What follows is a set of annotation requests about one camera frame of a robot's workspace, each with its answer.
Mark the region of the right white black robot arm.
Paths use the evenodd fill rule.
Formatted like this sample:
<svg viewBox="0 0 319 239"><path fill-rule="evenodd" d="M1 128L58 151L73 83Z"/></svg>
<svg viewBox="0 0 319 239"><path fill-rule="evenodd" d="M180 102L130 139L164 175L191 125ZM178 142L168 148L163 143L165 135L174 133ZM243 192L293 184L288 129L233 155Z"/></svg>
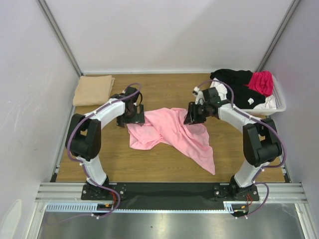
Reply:
<svg viewBox="0 0 319 239"><path fill-rule="evenodd" d="M246 114L231 101L222 100L215 88L192 91L195 101L188 104L184 124L204 123L207 117L215 117L229 123L242 133L245 160L239 171L230 179L226 193L215 195L217 200L242 201L252 193L257 176L277 157L283 147L278 138L275 123Z"/></svg>

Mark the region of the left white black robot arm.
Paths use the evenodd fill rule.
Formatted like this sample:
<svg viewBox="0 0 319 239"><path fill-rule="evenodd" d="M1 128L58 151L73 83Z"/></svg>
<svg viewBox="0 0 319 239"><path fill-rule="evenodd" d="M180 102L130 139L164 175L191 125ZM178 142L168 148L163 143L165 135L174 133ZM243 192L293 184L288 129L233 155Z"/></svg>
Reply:
<svg viewBox="0 0 319 239"><path fill-rule="evenodd" d="M102 168L99 153L102 146L102 129L115 120L117 126L145 123L143 95L140 88L128 85L120 94L95 110L71 118L65 148L70 160L78 162L87 177L82 189L83 200L120 198L109 185L109 178Z"/></svg>

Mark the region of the pink t shirt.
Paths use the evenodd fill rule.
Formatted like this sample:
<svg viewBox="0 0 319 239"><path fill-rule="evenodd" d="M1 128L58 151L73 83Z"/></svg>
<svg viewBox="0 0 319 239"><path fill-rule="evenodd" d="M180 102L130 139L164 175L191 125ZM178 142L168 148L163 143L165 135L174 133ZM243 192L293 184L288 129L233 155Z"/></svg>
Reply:
<svg viewBox="0 0 319 239"><path fill-rule="evenodd" d="M184 124L186 115L187 110L182 108L161 108L145 112L143 125L127 125L130 148L150 150L159 143L164 143L214 175L213 149L207 129L202 124Z"/></svg>

